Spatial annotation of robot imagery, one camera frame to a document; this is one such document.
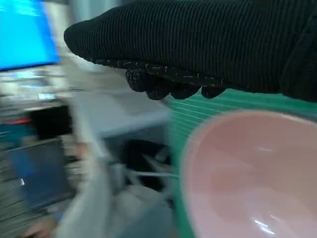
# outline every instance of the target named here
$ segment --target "green mat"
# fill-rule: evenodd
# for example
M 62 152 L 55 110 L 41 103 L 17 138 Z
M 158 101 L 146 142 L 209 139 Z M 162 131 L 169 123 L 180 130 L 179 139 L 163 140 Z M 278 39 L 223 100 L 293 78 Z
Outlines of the green mat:
M 171 99 L 171 105 L 173 114 L 170 138 L 177 173 L 179 173 L 182 152 L 188 136 L 199 124 L 213 116 L 238 109 L 265 109 L 305 115 L 317 114 L 317 104 L 314 103 L 293 100 L 282 95 L 252 94 L 234 90 L 226 90 L 214 99 L 205 99 L 199 92 L 186 100 Z M 177 213 L 179 237 L 195 237 L 187 220 L 179 184 L 177 186 Z

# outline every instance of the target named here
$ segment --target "laptop screen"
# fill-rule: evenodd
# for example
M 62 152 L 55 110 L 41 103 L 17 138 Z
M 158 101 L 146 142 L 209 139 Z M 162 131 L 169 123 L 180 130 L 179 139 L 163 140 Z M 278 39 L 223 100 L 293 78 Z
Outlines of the laptop screen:
M 43 208 L 74 195 L 64 170 L 65 155 L 60 140 L 9 151 L 7 154 L 21 180 L 26 202 Z

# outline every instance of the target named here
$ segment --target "black glove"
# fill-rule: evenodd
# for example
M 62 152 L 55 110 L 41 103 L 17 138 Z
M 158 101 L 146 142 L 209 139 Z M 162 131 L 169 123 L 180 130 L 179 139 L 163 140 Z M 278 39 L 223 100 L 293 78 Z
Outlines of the black glove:
M 70 26 L 76 55 L 127 69 L 133 90 L 213 98 L 226 88 L 317 101 L 316 0 L 136 1 Z

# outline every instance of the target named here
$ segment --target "computer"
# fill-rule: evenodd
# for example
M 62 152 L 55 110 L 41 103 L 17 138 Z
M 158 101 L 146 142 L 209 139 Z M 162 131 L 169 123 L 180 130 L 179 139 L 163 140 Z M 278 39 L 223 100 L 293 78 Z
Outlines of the computer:
M 0 71 L 58 63 L 41 0 L 0 0 Z
M 66 155 L 61 139 L 7 151 L 5 159 L 14 168 L 21 183 L 21 194 L 32 210 L 46 208 L 75 195 L 64 170 Z

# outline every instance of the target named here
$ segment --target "desk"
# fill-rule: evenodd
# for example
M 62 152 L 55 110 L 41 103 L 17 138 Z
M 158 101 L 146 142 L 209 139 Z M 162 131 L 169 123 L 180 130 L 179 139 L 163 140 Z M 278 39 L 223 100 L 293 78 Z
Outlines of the desk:
M 95 158 L 110 161 L 105 138 L 137 133 L 152 126 L 167 127 L 170 120 L 170 111 L 165 105 L 132 91 L 76 92 L 71 104 L 77 136 L 90 143 Z

